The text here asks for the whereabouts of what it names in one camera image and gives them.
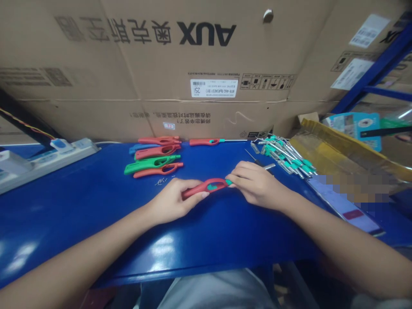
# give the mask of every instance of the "barcode label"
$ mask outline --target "barcode label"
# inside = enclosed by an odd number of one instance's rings
[[[73,86],[71,82],[67,79],[67,77],[64,76],[62,70],[60,70],[59,68],[43,68],[43,71],[50,79],[50,81],[53,83],[53,85],[57,87]]]
[[[191,79],[192,97],[235,97],[238,79]]]
[[[389,22],[390,19],[383,18],[375,14],[369,15],[349,44],[362,48],[368,48]]]
[[[357,58],[353,59],[332,84],[331,88],[350,90],[372,65],[372,61]]]

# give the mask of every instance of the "power strip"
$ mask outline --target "power strip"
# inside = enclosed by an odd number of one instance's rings
[[[56,150],[46,152],[31,160],[29,159],[33,164],[33,169],[25,174],[16,175],[4,171],[0,172],[0,194],[95,154],[100,150],[87,138],[72,143],[72,146],[74,149],[64,154]]]

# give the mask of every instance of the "blue table surface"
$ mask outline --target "blue table surface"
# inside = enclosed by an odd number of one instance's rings
[[[132,144],[110,144],[88,158],[0,195],[0,288],[106,228],[152,199],[162,177],[123,175],[133,162]],[[224,178],[248,143],[182,145],[185,166],[169,174],[182,179]],[[272,159],[256,155],[264,164]],[[279,166],[276,178],[326,209],[307,184]],[[412,222],[388,204],[369,204],[389,245],[412,243]],[[175,278],[281,261],[313,258],[314,243],[282,214],[248,204],[236,189],[211,194],[187,216],[141,236],[98,279],[95,287]]]

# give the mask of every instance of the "red lighter handle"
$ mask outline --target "red lighter handle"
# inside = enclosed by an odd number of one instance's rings
[[[143,137],[137,140],[140,144],[156,144],[160,146],[168,146],[173,144],[180,144],[181,141],[176,139],[168,139],[162,137]]]
[[[198,145],[214,146],[214,145],[217,145],[218,143],[219,143],[219,139],[191,139],[189,140],[190,146],[198,146]]]
[[[217,188],[213,189],[213,190],[209,190],[207,187],[209,184],[211,183],[218,183],[216,185]],[[193,194],[199,193],[199,192],[215,192],[217,190],[223,189],[225,187],[228,187],[229,185],[227,184],[226,180],[222,179],[222,178],[211,178],[206,180],[205,182],[201,183],[200,185],[198,185],[197,187],[194,187],[192,189],[186,190],[185,192],[182,193],[182,198],[183,200],[191,197]]]
[[[159,138],[161,138],[161,139],[179,139],[178,136],[161,136]]]
[[[149,148],[149,149],[142,149],[136,151],[134,155],[135,160],[141,160],[148,157],[163,157],[167,155],[171,155],[177,149],[180,149],[180,145],[168,145],[163,147],[157,148]]]
[[[141,170],[139,172],[136,172],[133,174],[133,178],[140,178],[143,176],[147,176],[147,175],[167,175],[170,174],[172,172],[174,172],[175,170],[177,170],[178,167],[182,167],[183,163],[182,162],[176,162],[176,163],[171,163],[171,164],[166,164],[165,166],[163,166],[160,169],[148,169],[148,170]]]

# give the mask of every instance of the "smartphone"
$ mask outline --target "smartphone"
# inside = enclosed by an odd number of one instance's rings
[[[372,236],[378,237],[385,234],[385,231],[363,210],[354,203],[349,202],[339,193],[333,191],[333,185],[323,184],[315,178],[309,178],[306,181],[309,187],[311,187],[341,219]]]

